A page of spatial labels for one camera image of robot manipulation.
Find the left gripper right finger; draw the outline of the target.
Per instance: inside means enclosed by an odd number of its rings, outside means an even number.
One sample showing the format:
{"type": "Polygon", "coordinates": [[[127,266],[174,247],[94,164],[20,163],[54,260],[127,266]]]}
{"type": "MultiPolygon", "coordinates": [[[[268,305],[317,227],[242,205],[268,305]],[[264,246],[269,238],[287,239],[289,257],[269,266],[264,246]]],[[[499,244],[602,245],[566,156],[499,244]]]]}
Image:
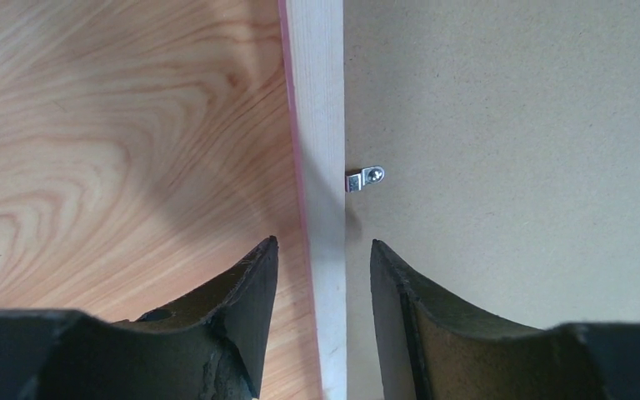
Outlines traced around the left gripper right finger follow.
{"type": "Polygon", "coordinates": [[[522,325],[463,300],[379,240],[370,275],[387,399],[640,399],[640,323],[522,325]]]}

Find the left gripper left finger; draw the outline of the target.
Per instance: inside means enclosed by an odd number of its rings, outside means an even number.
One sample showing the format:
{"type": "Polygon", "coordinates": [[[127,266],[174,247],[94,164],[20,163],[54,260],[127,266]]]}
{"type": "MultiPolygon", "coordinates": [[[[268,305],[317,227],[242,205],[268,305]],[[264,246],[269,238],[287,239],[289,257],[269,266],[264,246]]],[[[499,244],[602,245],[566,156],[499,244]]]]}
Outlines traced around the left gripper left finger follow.
{"type": "Polygon", "coordinates": [[[0,399],[257,399],[278,240],[136,320],[0,309],[0,399]]]}

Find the grey backing board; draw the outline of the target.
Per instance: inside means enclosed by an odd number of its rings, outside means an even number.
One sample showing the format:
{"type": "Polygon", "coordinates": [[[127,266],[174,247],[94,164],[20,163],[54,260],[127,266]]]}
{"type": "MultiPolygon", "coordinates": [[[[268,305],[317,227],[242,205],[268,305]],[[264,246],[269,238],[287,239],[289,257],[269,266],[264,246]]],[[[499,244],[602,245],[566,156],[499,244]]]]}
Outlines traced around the grey backing board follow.
{"type": "Polygon", "coordinates": [[[383,397],[373,239],[536,328],[640,321],[640,1],[347,1],[347,380],[383,397]]]}

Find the wooden picture frame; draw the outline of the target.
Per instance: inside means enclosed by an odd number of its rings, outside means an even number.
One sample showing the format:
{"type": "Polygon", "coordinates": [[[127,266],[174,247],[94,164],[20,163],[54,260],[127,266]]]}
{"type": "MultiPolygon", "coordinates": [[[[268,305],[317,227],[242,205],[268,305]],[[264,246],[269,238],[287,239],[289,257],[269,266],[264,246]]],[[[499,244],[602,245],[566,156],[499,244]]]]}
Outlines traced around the wooden picture frame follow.
{"type": "Polygon", "coordinates": [[[343,2],[281,1],[322,396],[348,398],[343,2]]]}

